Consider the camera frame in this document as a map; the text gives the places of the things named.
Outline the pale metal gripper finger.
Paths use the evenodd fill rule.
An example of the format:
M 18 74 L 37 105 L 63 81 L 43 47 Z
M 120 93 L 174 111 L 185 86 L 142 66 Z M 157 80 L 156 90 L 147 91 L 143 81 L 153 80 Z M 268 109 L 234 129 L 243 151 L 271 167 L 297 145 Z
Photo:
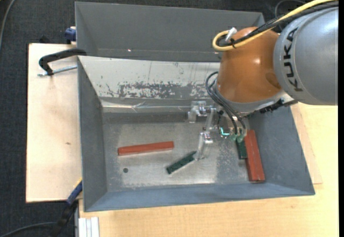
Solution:
M 207 105 L 206 101 L 192 101 L 188 111 L 188 122 L 195 123 L 198 117 L 206 117 L 206 121 L 213 118 L 213 106 Z
M 198 147 L 195 153 L 195 160 L 203 160 L 207 158 L 210 154 L 210 149 L 212 147 L 213 140 L 209 133 L 201 132 L 199 134 Z

